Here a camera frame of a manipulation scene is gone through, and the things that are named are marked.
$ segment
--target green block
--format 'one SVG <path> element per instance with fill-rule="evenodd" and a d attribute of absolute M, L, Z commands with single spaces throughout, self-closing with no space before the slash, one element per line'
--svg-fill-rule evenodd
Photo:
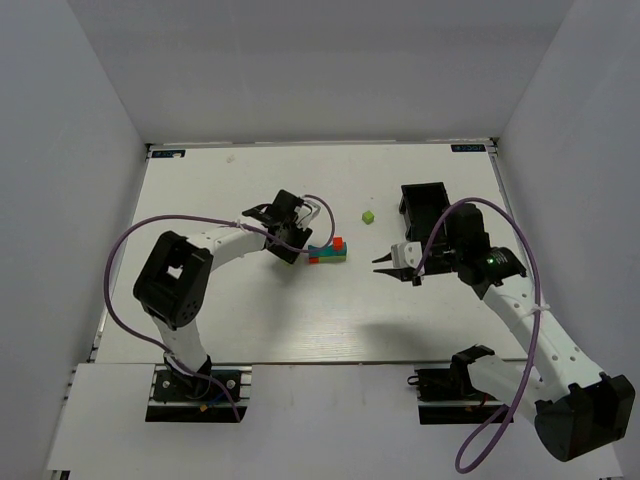
<path fill-rule="evenodd" d="M 318 263 L 340 263 L 346 262 L 346 255 L 334 255 L 332 257 L 318 257 Z"/>
<path fill-rule="evenodd" d="M 374 218 L 375 218 L 375 216 L 373 215 L 371 210 L 367 210 L 366 212 L 364 212 L 362 214 L 362 221 L 364 223 L 366 223 L 367 225 L 371 225 L 373 223 L 373 219 Z"/>

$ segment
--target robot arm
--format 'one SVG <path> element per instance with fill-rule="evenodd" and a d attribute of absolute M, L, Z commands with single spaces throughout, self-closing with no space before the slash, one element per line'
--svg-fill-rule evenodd
<path fill-rule="evenodd" d="M 211 359 L 202 346 L 195 322 L 209 275 L 235 258 L 265 249 L 288 263 L 294 263 L 299 255 L 241 225 L 267 230 L 273 237 L 300 249 L 313 233 L 309 224 L 319 212 L 320 207 L 314 202 L 281 190 L 273 203 L 243 212 L 237 220 L 239 228 L 218 227 L 187 237 L 168 231 L 158 238 L 133 294 L 172 352 L 165 354 L 165 362 L 178 378 L 193 387 L 194 398 L 208 384 L 182 371 L 179 363 L 207 375 L 211 369 Z"/>
<path fill-rule="evenodd" d="M 624 437 L 635 391 L 623 376 L 609 377 L 560 326 L 548 307 L 534 305 L 534 285 L 525 267 L 507 248 L 491 247 L 482 214 L 474 205 L 454 211 L 445 235 L 416 272 L 425 243 L 408 241 L 374 263 L 391 260 L 379 269 L 401 281 L 421 284 L 424 275 L 455 272 L 471 286 L 527 350 L 533 313 L 541 312 L 534 365 L 541 378 L 528 379 L 519 413 L 531 422 L 547 450 L 557 459 L 571 460 Z M 485 392 L 509 405 L 522 372 L 493 350 L 474 346 L 453 356 L 451 380 L 463 395 Z"/>

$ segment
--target white table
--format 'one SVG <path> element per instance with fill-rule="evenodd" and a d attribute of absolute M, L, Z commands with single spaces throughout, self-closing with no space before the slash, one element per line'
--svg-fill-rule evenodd
<path fill-rule="evenodd" d="M 507 359 L 524 352 L 500 319 L 454 274 L 414 288 L 371 273 L 371 260 L 404 239 L 400 186 L 444 182 L 453 202 L 480 196 L 503 205 L 487 153 L 453 153 L 449 145 L 296 145 L 188 149 L 184 158 L 153 158 L 135 221 L 182 213 L 233 220 L 270 202 L 279 189 L 313 193 L 332 206 L 337 235 L 348 243 L 342 264 L 287 266 L 268 252 L 214 272 L 197 318 L 214 363 L 446 361 L 481 343 Z M 481 207 L 494 245 L 519 252 L 511 228 Z M 375 222 L 365 225 L 362 212 Z M 158 236 L 209 226 L 184 221 L 149 225 L 128 241 L 114 304 L 134 329 L 159 338 L 133 298 L 133 284 Z M 312 224 L 313 244 L 329 233 L 326 213 Z M 161 352 L 107 319 L 97 362 L 159 363 Z"/>

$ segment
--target green cube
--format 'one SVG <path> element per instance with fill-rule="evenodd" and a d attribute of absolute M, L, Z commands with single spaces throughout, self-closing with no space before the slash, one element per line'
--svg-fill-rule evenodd
<path fill-rule="evenodd" d="M 366 212 L 364 212 L 362 214 L 362 221 L 364 223 L 366 223 L 367 225 L 371 225 L 373 223 L 373 219 L 374 218 L 375 218 L 375 216 L 373 215 L 371 210 L 367 210 Z"/>

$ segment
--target black clamp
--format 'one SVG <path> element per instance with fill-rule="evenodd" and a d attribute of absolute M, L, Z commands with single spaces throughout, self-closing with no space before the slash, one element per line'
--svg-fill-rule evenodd
<path fill-rule="evenodd" d="M 453 383 L 460 389 L 463 397 L 478 393 L 478 390 L 471 385 L 469 378 L 469 365 L 476 360 L 489 355 L 495 355 L 495 352 L 484 345 L 475 345 L 467 348 L 462 352 L 456 353 L 451 357 L 450 375 Z"/>
<path fill-rule="evenodd" d="M 313 233 L 310 228 L 303 230 L 296 225 L 298 220 L 296 209 L 302 205 L 304 200 L 301 197 L 296 197 L 286 190 L 280 190 L 273 203 L 258 205 L 242 212 L 242 215 L 258 220 L 271 235 L 285 244 L 302 249 Z M 267 240 L 265 248 L 289 264 L 295 263 L 300 255 L 273 240 Z"/>
<path fill-rule="evenodd" d="M 391 253 L 386 254 L 384 257 L 377 258 L 371 263 L 384 263 L 393 261 Z M 377 268 L 373 273 L 384 273 L 390 277 L 396 278 L 401 282 L 411 282 L 414 287 L 422 285 L 422 278 L 416 273 L 416 269 L 412 267 L 408 268 Z"/>

